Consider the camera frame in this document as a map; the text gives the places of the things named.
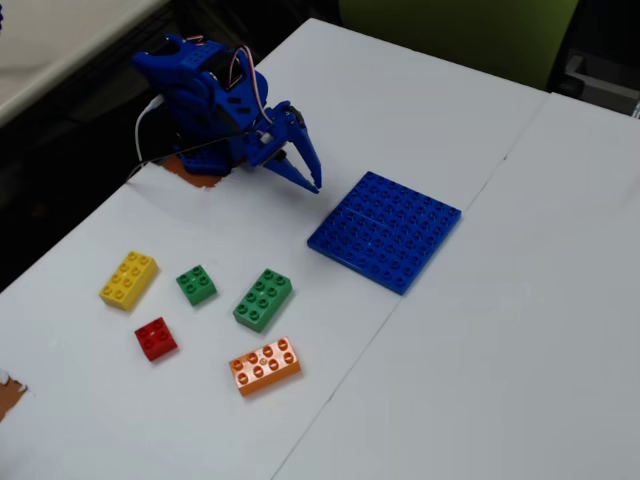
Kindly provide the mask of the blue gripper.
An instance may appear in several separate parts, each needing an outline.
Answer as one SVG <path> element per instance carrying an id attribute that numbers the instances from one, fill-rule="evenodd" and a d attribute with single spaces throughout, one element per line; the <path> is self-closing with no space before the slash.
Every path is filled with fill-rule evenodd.
<path id="1" fill-rule="evenodd" d="M 268 119 L 260 121 L 243 138 L 247 161 L 251 167 L 263 167 L 286 180 L 318 194 L 322 188 L 321 163 L 310 140 L 300 112 L 283 101 L 265 110 Z M 292 143 L 309 168 L 313 184 L 288 160 L 286 153 L 276 153 L 285 144 Z"/>

